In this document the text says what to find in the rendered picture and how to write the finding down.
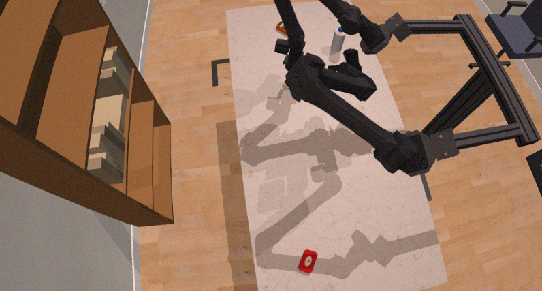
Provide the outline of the red mint tin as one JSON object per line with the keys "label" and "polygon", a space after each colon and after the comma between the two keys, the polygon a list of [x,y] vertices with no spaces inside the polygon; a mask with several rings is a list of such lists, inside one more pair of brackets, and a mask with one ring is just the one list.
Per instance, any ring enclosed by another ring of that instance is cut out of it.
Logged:
{"label": "red mint tin", "polygon": [[302,259],[299,263],[299,270],[306,273],[311,273],[317,259],[317,253],[311,250],[304,250]]}

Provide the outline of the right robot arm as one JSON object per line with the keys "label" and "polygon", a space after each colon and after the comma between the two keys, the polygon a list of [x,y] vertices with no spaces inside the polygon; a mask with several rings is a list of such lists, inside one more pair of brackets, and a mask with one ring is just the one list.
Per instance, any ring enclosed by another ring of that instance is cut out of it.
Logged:
{"label": "right robot arm", "polygon": [[[357,6],[350,5],[343,0],[319,1],[338,19],[344,33],[355,35],[359,32],[360,37],[365,41],[369,50],[372,50],[385,40],[386,37],[378,24],[371,22],[365,15],[362,15],[361,10]],[[296,18],[290,0],[274,0],[274,2],[288,36],[287,40],[277,39],[274,52],[284,55],[289,53],[291,57],[298,59],[301,55],[304,55],[303,49],[306,43],[304,41],[304,31]]]}

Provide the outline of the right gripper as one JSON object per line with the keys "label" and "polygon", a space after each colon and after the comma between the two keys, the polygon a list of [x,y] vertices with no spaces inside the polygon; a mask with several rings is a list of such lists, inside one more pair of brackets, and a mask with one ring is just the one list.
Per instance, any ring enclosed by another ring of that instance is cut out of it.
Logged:
{"label": "right gripper", "polygon": [[[288,58],[289,56],[289,58]],[[291,57],[289,54],[286,54],[285,56],[285,59],[283,61],[283,65],[285,64],[285,69],[287,71],[289,71],[289,69],[294,65],[294,63],[297,61],[298,59],[294,59],[293,57]]]}

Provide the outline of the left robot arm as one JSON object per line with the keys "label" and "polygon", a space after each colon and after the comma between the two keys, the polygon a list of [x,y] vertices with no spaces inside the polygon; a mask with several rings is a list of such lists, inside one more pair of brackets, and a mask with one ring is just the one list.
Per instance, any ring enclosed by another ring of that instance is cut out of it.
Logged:
{"label": "left robot arm", "polygon": [[377,90],[373,79],[362,72],[358,50],[346,49],[343,54],[346,62],[338,66],[337,72],[325,68],[317,55],[301,55],[285,75],[292,98],[322,109],[371,144],[375,148],[374,158],[388,172],[393,174],[400,169],[409,174],[427,169],[428,159],[419,134],[408,137],[398,130],[391,133],[332,91],[366,101]]}

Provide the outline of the white bottle with blue cap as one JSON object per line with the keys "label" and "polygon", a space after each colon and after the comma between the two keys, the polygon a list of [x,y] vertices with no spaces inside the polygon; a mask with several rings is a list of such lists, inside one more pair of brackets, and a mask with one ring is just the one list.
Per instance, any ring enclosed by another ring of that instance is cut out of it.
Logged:
{"label": "white bottle with blue cap", "polygon": [[345,39],[345,35],[346,33],[344,33],[340,27],[335,29],[334,37],[333,37],[332,45],[331,45],[331,49],[334,52],[340,52],[342,50],[342,45]]}

